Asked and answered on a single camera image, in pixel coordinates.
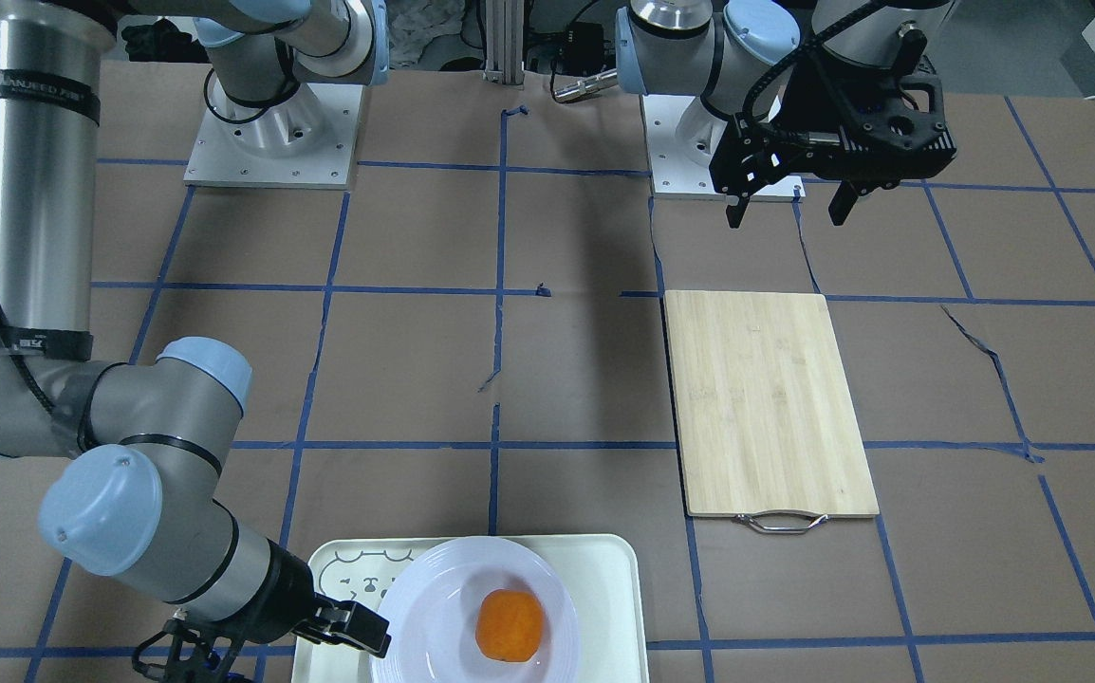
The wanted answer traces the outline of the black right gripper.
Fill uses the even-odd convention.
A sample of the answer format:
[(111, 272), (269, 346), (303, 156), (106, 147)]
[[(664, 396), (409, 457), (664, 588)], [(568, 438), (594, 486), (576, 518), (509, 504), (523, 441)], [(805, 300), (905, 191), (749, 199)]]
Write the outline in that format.
[(390, 622), (355, 600), (332, 600), (321, 593), (310, 598), (310, 613), (293, 627), (308, 641), (347, 645), (362, 653), (384, 658), (392, 638)]

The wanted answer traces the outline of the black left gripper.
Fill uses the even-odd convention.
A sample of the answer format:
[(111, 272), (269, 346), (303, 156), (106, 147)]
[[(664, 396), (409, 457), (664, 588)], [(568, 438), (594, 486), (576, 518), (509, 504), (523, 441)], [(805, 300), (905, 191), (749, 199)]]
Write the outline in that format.
[(726, 126), (708, 172), (727, 194), (730, 229), (741, 228), (754, 192), (802, 173), (840, 181), (829, 217), (845, 225), (861, 195), (937, 176), (956, 152), (942, 83), (923, 48), (901, 48), (894, 62), (874, 68), (818, 47), (793, 68), (772, 120), (738, 114)]

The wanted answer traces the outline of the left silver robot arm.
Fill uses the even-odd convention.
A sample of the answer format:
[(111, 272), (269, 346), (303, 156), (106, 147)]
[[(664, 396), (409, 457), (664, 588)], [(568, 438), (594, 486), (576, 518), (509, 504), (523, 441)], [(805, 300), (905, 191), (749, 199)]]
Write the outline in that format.
[(842, 225), (861, 197), (937, 176), (956, 157), (927, 44), (952, 1), (818, 1), (809, 31), (773, 1), (629, 1), (616, 14), (620, 86), (690, 96), (713, 121), (700, 165), (741, 225), (756, 192), (794, 174), (839, 182)]

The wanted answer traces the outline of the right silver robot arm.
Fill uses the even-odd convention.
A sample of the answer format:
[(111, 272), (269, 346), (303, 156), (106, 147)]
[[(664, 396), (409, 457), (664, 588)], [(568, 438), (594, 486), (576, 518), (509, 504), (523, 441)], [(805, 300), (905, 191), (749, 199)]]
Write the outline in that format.
[(177, 609), (161, 678), (221, 678), (244, 643), (286, 635), (382, 657), (387, 620), (318, 593), (306, 562), (214, 497), (247, 360), (198, 337), (150, 366), (89, 358), (100, 61), (118, 19), (145, 11), (268, 35), (308, 66), (366, 50), (377, 18), (323, 1), (0, 1), (0, 458), (69, 458), (41, 536)]

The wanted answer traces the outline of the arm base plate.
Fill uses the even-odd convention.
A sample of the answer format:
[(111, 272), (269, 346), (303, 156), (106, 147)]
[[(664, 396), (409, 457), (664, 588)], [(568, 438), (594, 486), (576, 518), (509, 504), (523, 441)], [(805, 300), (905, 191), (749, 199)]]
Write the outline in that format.
[(211, 86), (210, 111), (201, 116), (184, 181), (200, 187), (347, 190), (362, 117), (365, 86), (304, 83), (296, 95), (258, 120)]
[(641, 99), (653, 198), (656, 200), (733, 199), (711, 178), (708, 164), (721, 142), (725, 121), (704, 108), (698, 97), (646, 95)]

